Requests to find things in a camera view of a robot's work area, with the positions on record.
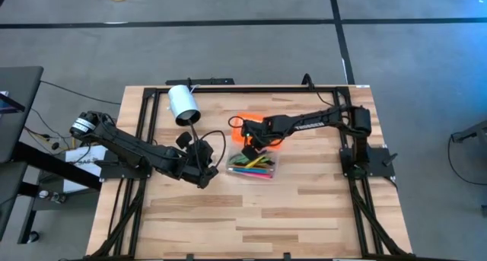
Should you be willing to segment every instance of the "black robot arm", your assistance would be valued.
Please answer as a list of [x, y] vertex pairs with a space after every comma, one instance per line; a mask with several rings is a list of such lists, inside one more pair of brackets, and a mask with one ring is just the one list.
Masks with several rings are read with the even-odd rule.
[[[349, 123], [344, 123], [342, 118], [348, 118]], [[294, 132], [320, 127], [335, 127], [350, 135], [355, 140], [354, 157], [359, 164], [368, 162], [367, 137], [371, 134], [371, 113], [364, 107], [330, 107], [314, 113], [300, 116], [267, 116], [261, 123], [242, 119], [241, 135], [251, 137], [243, 153], [256, 158], [262, 148], [280, 144], [284, 138]]]
[[[187, 152], [174, 147], [152, 145], [116, 128], [109, 115], [93, 111], [81, 113], [69, 131], [82, 142], [98, 143], [106, 147], [118, 156], [124, 167], [133, 170], [154, 168], [168, 177], [183, 179], [202, 189], [218, 174], [216, 167], [209, 167], [213, 149], [205, 141], [190, 145], [191, 135], [188, 133], [181, 135], [186, 140], [186, 144], [181, 147], [186, 147]], [[199, 152], [199, 161], [196, 161], [196, 151]]]

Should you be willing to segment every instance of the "wooden tabletop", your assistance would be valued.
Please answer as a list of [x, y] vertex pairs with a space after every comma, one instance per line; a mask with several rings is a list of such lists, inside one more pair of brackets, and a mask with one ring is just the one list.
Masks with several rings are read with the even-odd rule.
[[[117, 126], [131, 134], [135, 134], [143, 89], [129, 86], [123, 96]], [[371, 111], [369, 143], [373, 147], [384, 144], [371, 89], [350, 86], [350, 93], [354, 105]], [[194, 96], [202, 113], [195, 124], [198, 134], [220, 129], [227, 135], [227, 142], [231, 141], [228, 118], [238, 112], [293, 116], [327, 107], [313, 93]], [[321, 96], [333, 102], [331, 94]], [[167, 95], [162, 94], [154, 138], [159, 144], [176, 146], [179, 134], [189, 129], [176, 125], [168, 106]], [[221, 135], [210, 135], [206, 140], [215, 150], [216, 161], [223, 148]], [[188, 253], [194, 253], [196, 258], [282, 258], [285, 252], [293, 258], [361, 256], [349, 186], [339, 161], [340, 147], [337, 129], [296, 132], [284, 141], [273, 180], [226, 173], [226, 155], [218, 168], [220, 174], [206, 189], [154, 172], [146, 189], [136, 258], [183, 258]], [[377, 219], [397, 244], [410, 252], [396, 189], [384, 178], [369, 180]], [[97, 250], [107, 238], [118, 182], [103, 184], [87, 254]], [[364, 221], [368, 247], [374, 252], [370, 227]], [[131, 228], [129, 222], [123, 253], [128, 249]]]

